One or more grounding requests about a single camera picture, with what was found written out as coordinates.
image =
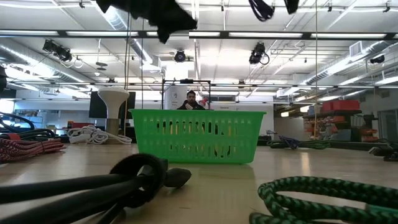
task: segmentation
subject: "table surface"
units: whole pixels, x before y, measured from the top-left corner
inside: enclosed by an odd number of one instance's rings
[[[24,184],[107,174],[137,146],[71,145],[65,152],[47,154],[0,165],[0,184]],[[396,164],[363,151],[344,149],[269,149],[258,147],[248,165],[171,164],[192,172],[182,189],[163,188],[156,198],[139,209],[126,209],[117,223],[248,223],[249,214],[269,214],[257,195],[264,182],[282,177],[310,175],[398,188]],[[363,203],[319,195],[286,192],[296,198],[363,208]],[[0,206],[0,217],[59,199],[50,197]],[[98,216],[81,222],[93,223]]]

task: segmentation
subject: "black monitor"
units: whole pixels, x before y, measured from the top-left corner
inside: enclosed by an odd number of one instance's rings
[[[136,92],[129,92],[130,96],[127,99],[127,109],[134,109],[136,106]],[[124,118],[126,102],[120,106],[119,118]],[[91,92],[89,118],[106,118],[106,105],[104,101],[98,96],[98,92]],[[131,113],[127,111],[127,119],[132,119]]]

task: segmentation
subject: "man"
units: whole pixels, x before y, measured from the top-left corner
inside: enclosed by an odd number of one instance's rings
[[[197,103],[196,97],[196,93],[193,90],[190,90],[187,93],[187,100],[185,100],[182,106],[177,108],[177,110],[205,110],[204,107]]]

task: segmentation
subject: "coiled white rope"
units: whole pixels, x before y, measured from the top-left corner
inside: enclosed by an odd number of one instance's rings
[[[109,138],[118,140],[121,144],[131,144],[131,138],[123,135],[115,136],[113,134],[102,131],[93,125],[84,126],[82,128],[72,128],[67,132],[70,143],[86,142],[92,144],[102,144]]]

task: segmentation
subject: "red box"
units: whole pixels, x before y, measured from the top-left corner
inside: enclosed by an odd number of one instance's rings
[[[358,100],[337,100],[332,103],[334,110],[359,110]]]
[[[333,110],[333,102],[324,102],[322,104],[322,112]]]

